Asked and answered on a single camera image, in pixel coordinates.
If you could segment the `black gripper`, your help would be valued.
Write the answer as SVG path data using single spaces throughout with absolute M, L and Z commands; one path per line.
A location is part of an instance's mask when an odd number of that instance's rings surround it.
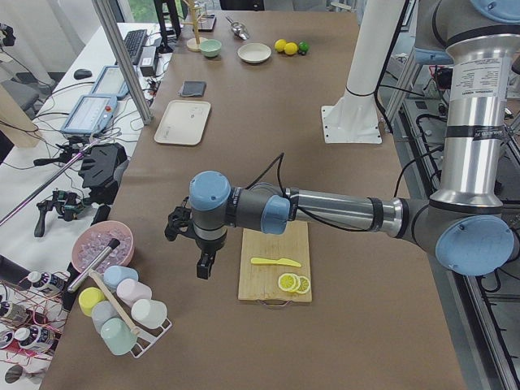
M 194 240 L 201 250 L 201 257 L 197 262 L 197 278 L 208 280 L 216 253 L 224 247 L 227 229 L 220 227 L 214 231 L 207 231 L 198 227 L 193 219 L 192 209 L 188 206 L 189 197 L 185 197 L 168 216 L 164 235 L 168 241 L 175 241 L 177 236 Z

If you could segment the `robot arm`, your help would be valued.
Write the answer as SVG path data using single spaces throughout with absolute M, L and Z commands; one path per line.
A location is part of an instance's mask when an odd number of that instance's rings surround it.
M 356 198 L 261 180 L 233 187 L 223 174 L 204 171 L 169 215 L 166 238 L 185 236 L 197 243 L 202 279 L 210 276 L 229 227 L 280 234 L 295 220 L 347 232 L 385 232 L 416 244 L 458 274 L 493 272 L 507 262 L 515 244 L 501 217 L 495 182 L 507 81 L 518 48 L 516 1 L 420 2 L 418 61 L 453 65 L 440 187 L 426 201 Z

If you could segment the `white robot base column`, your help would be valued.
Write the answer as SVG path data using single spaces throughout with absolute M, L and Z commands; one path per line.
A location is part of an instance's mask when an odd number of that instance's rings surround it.
M 344 95 L 322 106 L 324 140 L 328 144 L 380 144 L 377 88 L 393 38 L 399 34 L 407 1 L 360 1 L 360 29 Z

